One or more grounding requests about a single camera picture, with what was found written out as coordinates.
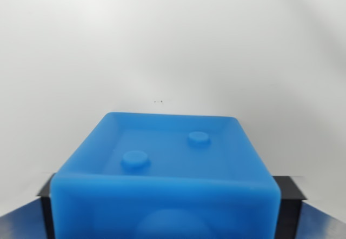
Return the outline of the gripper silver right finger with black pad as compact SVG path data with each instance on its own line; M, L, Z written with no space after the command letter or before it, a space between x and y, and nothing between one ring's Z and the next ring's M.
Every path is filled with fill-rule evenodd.
M290 176L274 176L281 190L275 238L345 238L345 223L307 203Z

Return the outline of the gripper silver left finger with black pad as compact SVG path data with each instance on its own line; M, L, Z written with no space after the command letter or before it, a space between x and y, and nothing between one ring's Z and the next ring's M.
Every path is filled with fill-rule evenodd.
M36 199L1 216L1 238L55 238L51 208L51 174Z

